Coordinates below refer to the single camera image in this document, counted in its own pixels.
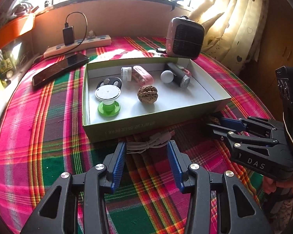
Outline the person's right hand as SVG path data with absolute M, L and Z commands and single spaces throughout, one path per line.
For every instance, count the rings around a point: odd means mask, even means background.
M 290 189 L 290 194 L 293 194 L 293 175 L 285 181 L 277 182 L 268 177 L 263 177 L 263 190 L 265 193 L 270 194 L 276 191 L 276 188 L 288 188 Z

